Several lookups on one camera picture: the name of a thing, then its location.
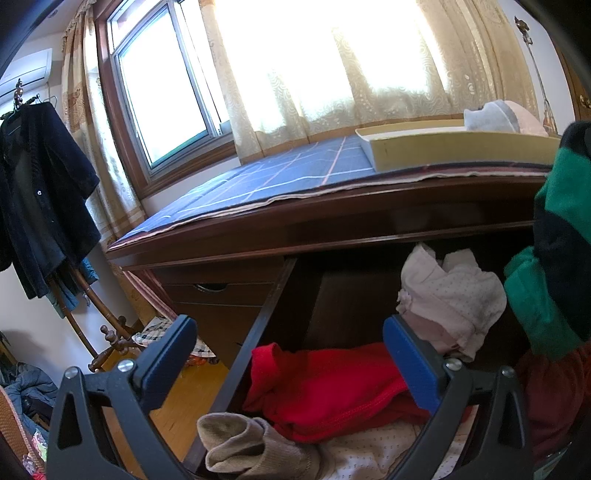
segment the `black jacket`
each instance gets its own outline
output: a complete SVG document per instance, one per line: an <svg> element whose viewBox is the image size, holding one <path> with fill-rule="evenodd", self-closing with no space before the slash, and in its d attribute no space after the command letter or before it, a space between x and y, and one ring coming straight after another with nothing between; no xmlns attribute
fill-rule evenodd
<svg viewBox="0 0 591 480"><path fill-rule="evenodd" d="M0 271L11 264L28 298L50 289L64 260L79 265L100 240L86 199L95 171L49 103L24 105L0 127Z"/></svg>

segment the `screw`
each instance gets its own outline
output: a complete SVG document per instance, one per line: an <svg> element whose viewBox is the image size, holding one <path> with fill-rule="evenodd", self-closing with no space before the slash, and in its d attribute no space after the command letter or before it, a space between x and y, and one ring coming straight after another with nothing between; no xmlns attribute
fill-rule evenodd
<svg viewBox="0 0 591 480"><path fill-rule="evenodd" d="M64 372L64 377L68 380L74 378L76 375L78 375L78 367L70 367Z"/></svg>
<svg viewBox="0 0 591 480"><path fill-rule="evenodd" d="M121 362L119 362L117 364L117 370L119 370L120 372L129 372L129 370L131 370L133 367L135 366L135 363L133 360L122 360Z"/></svg>
<svg viewBox="0 0 591 480"><path fill-rule="evenodd" d="M459 358L448 358L445 361L445 366L452 372L457 372L462 368L462 361Z"/></svg>
<svg viewBox="0 0 591 480"><path fill-rule="evenodd" d="M515 370L513 370L511 367L501 368L501 373L507 378L513 378L515 376Z"/></svg>

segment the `curtain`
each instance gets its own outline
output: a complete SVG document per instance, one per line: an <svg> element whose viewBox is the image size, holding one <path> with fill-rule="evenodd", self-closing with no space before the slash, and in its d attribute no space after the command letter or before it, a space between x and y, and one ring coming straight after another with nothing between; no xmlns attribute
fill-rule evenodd
<svg viewBox="0 0 591 480"><path fill-rule="evenodd" d="M458 118L495 99L538 117L495 0L199 0L241 161L359 126Z"/></svg>
<svg viewBox="0 0 591 480"><path fill-rule="evenodd" d="M81 4L64 34L62 107L66 127L100 178L86 206L100 231L100 245L106 250L143 222L145 212L123 170L105 110L92 10L95 2L85 0ZM109 265L140 321L147 325L156 315L154 308L125 278L121 268Z"/></svg>

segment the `blue gripper pad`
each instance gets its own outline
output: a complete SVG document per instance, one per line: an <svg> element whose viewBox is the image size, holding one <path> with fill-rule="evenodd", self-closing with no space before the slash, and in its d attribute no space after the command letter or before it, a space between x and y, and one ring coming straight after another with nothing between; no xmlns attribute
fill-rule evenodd
<svg viewBox="0 0 591 480"><path fill-rule="evenodd" d="M382 335L415 403L433 415L447 385L443 357L429 342L419 339L400 315L384 321Z"/></svg>

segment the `window frame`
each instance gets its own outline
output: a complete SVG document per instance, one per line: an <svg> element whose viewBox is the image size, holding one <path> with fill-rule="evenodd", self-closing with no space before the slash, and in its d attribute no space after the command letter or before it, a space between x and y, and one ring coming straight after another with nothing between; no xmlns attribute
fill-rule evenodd
<svg viewBox="0 0 591 480"><path fill-rule="evenodd" d="M178 14L180 4L177 0L161 0L137 23L129 33L114 47L111 44L110 19L128 0L99 0L95 3L95 28L97 49L99 55L99 74L105 97L105 107L111 123L113 137L119 156L124 164L129 179L140 199L158 193L168 186L192 175L193 173L213 165L236 154L232 133L229 132L229 122L220 123L219 118L212 118L210 108L215 108L213 99L204 99L201 89L207 86L199 64L195 64L196 57L191 58L189 49L181 34L182 24ZM183 60L187 67L189 80L197 103L202 112L207 135L191 142L180 145L163 159L159 159L152 167L144 147L140 144L141 134L136 135L136 126L131 103L126 101L123 78L119 62L119 54L133 42L134 38L144 28L167 9L173 22L177 41ZM171 85L172 100L174 98L174 84Z"/></svg>

